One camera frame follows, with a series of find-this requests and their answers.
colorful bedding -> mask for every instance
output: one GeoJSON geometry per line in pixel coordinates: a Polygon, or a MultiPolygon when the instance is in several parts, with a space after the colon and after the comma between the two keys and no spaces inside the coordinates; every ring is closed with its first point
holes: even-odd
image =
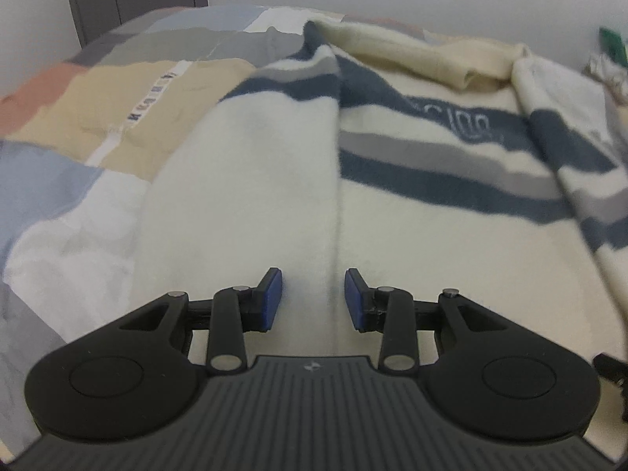
{"type": "MultiPolygon", "coordinates": [[[[271,266],[285,300],[252,354],[376,354],[342,306],[359,267],[626,358],[626,131],[598,84],[523,45],[307,9],[158,10],[2,100],[0,135],[12,453],[37,437],[21,391],[46,352],[271,266]]],[[[620,402],[605,386],[587,435],[610,456],[620,402]]]]}

orange patch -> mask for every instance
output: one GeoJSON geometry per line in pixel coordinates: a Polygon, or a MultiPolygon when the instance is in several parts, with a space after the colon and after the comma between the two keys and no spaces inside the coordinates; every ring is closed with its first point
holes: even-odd
{"type": "Polygon", "coordinates": [[[87,71],[80,65],[61,63],[42,71],[0,100],[0,137],[20,129],[42,106],[56,102],[70,81],[87,71]]]}

ribbed panel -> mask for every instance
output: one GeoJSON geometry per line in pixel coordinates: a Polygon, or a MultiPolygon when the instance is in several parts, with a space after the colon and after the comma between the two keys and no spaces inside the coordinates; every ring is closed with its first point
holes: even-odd
{"type": "Polygon", "coordinates": [[[262,357],[247,374],[211,380],[189,412],[157,433],[112,445],[45,436],[12,465],[18,471],[610,468],[579,438],[521,447],[463,432],[441,418],[413,381],[382,376],[360,357],[262,357]]]}

